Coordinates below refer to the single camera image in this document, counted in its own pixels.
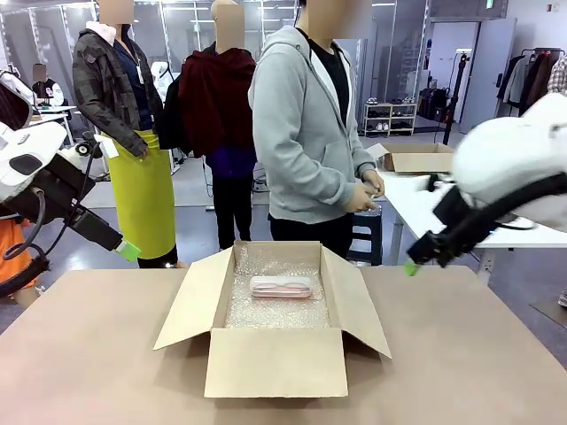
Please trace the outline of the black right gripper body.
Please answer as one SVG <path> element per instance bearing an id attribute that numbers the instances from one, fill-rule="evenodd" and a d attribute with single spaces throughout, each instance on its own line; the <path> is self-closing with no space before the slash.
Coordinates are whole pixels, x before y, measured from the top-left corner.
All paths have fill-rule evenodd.
<path id="1" fill-rule="evenodd" d="M 455 226 L 446 226 L 438 233 L 428 230 L 407 251 L 414 264 L 422 266 L 434 261 L 446 267 L 463 253 L 470 252 L 492 232 L 492 222 L 473 215 Z"/>

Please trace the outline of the mannequin with yellow skirt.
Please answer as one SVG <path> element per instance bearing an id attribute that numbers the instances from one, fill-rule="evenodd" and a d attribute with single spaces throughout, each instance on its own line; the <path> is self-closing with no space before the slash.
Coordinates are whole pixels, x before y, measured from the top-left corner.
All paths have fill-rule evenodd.
<path id="1" fill-rule="evenodd" d="M 75 104 L 117 154 L 108 166 L 121 233 L 141 268 L 180 267 L 170 159 L 155 129 L 163 112 L 151 68 L 128 35 L 134 0 L 94 0 L 97 18 L 74 45 Z"/>

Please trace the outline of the pink glasses case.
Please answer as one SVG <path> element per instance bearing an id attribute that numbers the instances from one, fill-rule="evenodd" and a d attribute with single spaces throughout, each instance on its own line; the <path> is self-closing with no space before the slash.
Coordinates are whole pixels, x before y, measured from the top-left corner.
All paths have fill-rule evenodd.
<path id="1" fill-rule="evenodd" d="M 313 284 L 306 276 L 254 276 L 250 291 L 254 298 L 309 299 Z"/>

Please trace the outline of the white paper tag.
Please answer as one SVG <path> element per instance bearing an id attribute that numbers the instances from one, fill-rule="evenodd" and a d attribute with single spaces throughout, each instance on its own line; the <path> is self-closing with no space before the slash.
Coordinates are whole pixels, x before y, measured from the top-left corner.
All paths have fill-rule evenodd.
<path id="1" fill-rule="evenodd" d="M 98 147 L 103 152 L 105 158 L 110 159 L 119 156 L 119 152 L 116 149 L 116 146 L 112 138 L 100 134 L 94 134 L 94 138 L 98 143 Z"/>

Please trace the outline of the person in grey hoodie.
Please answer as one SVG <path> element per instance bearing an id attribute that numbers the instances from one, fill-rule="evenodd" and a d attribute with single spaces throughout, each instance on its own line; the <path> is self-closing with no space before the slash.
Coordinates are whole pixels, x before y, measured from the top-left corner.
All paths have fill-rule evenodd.
<path id="1" fill-rule="evenodd" d="M 298 6 L 297 22 L 267 37 L 249 89 L 270 232 L 276 241 L 319 242 L 346 258 L 357 212 L 312 199 L 306 188 L 327 144 L 345 142 L 351 152 L 359 139 L 353 69 L 337 40 L 353 33 L 364 0 Z"/>

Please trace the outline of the open brown cardboard box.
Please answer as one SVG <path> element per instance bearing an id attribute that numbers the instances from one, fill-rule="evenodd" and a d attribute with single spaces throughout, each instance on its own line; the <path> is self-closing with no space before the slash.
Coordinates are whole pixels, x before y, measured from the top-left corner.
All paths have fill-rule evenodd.
<path id="1" fill-rule="evenodd" d="M 345 336 L 390 355 L 360 269 L 322 245 L 327 328 L 227 328 L 234 246 L 190 265 L 154 345 L 208 336 L 207 398 L 341 398 L 348 393 Z"/>

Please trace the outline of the person's right hand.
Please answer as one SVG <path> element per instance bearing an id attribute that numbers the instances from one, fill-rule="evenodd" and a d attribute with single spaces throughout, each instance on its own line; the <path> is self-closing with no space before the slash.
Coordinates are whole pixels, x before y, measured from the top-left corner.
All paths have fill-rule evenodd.
<path id="1" fill-rule="evenodd" d="M 353 195 L 346 206 L 348 213 L 361 213 L 372 211 L 377 208 L 373 198 L 379 194 L 379 190 L 367 183 L 354 185 Z"/>

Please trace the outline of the person's right forearm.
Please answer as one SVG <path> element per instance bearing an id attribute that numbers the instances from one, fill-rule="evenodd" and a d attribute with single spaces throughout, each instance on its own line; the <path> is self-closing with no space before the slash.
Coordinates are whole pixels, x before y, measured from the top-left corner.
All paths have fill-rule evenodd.
<path id="1" fill-rule="evenodd" d="M 346 211 L 354 189 L 353 159 L 346 143 L 327 144 L 313 178 L 307 184 L 306 193 L 325 205 Z"/>

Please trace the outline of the white shoe rack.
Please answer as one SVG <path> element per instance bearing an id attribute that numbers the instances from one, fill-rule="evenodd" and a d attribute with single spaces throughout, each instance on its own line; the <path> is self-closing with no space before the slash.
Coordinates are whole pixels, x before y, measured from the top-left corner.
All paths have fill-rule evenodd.
<path id="1" fill-rule="evenodd" d="M 415 122 L 416 104 L 370 102 L 364 105 L 362 125 L 366 137 L 412 135 Z"/>

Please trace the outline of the dark suitcases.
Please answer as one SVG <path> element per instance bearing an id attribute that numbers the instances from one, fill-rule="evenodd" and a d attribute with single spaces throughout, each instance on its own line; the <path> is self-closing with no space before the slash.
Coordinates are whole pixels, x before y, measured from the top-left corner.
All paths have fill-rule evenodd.
<path id="1" fill-rule="evenodd" d="M 418 97 L 417 114 L 427 120 L 443 122 L 450 102 L 450 89 L 422 89 Z"/>

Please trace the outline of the black tripod stand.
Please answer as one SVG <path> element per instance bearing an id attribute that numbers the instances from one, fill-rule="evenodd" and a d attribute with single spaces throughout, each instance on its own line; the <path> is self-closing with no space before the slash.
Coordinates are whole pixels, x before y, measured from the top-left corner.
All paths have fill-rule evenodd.
<path id="1" fill-rule="evenodd" d="M 447 107 L 447 114 L 444 120 L 445 130 L 444 130 L 442 143 L 445 146 L 449 145 L 449 138 L 454 123 L 454 112 L 459 100 L 459 92 L 462 84 L 462 77 L 464 75 L 465 67 L 467 63 L 470 61 L 471 49 L 461 49 L 458 50 L 456 53 L 457 53 L 457 57 L 459 58 L 457 75 L 456 75 L 454 88 L 452 90 L 452 96 L 450 98 L 449 106 Z"/>

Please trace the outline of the person's left hand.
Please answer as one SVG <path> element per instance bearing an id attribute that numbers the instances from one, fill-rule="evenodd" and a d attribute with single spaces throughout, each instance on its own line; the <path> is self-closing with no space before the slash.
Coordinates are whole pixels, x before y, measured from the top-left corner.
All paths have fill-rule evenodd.
<path id="1" fill-rule="evenodd" d="M 367 170 L 361 175 L 361 177 L 363 183 L 373 189 L 374 197 L 381 197 L 384 194 L 384 181 L 376 170 Z"/>

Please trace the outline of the clear bubble wrap sheet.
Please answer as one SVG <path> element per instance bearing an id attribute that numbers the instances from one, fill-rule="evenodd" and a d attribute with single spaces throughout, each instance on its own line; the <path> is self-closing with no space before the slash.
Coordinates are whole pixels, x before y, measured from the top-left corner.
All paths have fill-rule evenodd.
<path id="1" fill-rule="evenodd" d="M 327 328 L 330 325 L 321 272 L 319 243 L 238 243 L 227 328 Z M 309 299 L 256 298 L 254 276 L 306 276 L 313 284 Z"/>

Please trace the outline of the white side table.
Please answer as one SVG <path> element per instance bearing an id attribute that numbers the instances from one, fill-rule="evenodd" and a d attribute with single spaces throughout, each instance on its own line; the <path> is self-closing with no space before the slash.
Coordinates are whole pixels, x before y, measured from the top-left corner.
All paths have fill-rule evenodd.
<path id="1" fill-rule="evenodd" d="M 430 192 L 425 189 L 428 177 L 396 174 L 380 170 L 378 174 L 385 182 L 385 198 L 395 211 L 395 220 L 390 242 L 390 256 L 387 263 L 396 265 L 400 252 L 402 231 L 407 229 L 414 238 L 420 238 L 425 231 L 439 232 L 441 222 L 432 209 L 445 195 L 450 186 Z M 509 223 L 510 228 L 499 228 L 480 243 L 477 276 L 487 283 L 493 271 L 498 251 L 508 249 L 567 249 L 567 233 L 535 224 L 525 218 Z"/>

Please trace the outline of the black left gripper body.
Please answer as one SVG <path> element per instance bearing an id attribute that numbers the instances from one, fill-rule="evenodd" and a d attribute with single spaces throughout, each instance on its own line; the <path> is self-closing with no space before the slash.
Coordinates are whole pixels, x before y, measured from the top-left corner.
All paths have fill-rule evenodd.
<path id="1" fill-rule="evenodd" d="M 102 217 L 79 205 L 65 219 L 65 224 L 84 239 L 107 251 L 115 251 L 122 243 L 122 234 Z"/>

